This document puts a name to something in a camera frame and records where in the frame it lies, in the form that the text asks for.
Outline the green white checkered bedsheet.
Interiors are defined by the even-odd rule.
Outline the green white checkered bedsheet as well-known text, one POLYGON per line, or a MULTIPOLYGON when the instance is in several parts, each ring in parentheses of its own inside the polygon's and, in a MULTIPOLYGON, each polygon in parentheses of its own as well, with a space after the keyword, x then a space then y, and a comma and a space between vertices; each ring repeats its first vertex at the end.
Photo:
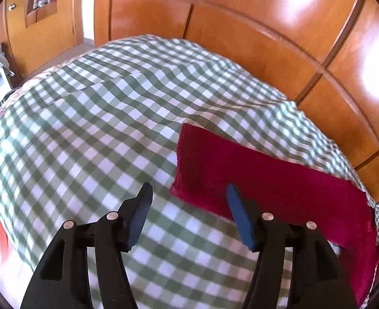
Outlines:
POLYGON ((231 222, 171 196, 189 123, 352 181, 338 146, 276 88, 194 42, 114 40, 30 80, 0 108, 0 218, 34 269, 66 220, 154 189, 123 260, 140 308, 239 308, 256 264, 231 222))

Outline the wooden cabinet with shelves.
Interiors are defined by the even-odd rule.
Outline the wooden cabinet with shelves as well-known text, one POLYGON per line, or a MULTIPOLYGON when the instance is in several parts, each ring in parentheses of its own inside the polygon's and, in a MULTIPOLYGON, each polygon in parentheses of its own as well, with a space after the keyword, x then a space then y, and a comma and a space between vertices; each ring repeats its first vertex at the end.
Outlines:
POLYGON ((3 0, 0 45, 16 87, 36 69, 83 43, 82 0, 3 0))

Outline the dark red cloth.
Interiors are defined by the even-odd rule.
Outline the dark red cloth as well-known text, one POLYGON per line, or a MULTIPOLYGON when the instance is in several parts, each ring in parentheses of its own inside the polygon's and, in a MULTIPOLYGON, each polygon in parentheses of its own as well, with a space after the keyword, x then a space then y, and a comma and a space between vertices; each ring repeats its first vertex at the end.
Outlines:
POLYGON ((340 263, 358 304, 371 289, 379 261, 375 212, 351 181, 273 158, 191 124, 183 124, 172 196, 230 219, 233 183, 262 211, 295 225, 317 224, 341 248, 340 263))

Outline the wooden panel headboard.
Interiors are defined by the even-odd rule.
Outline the wooden panel headboard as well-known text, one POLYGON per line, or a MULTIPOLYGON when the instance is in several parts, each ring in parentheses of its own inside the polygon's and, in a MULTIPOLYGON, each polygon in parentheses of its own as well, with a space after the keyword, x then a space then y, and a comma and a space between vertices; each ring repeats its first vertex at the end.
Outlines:
POLYGON ((379 202, 379 0, 94 0, 94 41, 197 42, 294 101, 379 202))

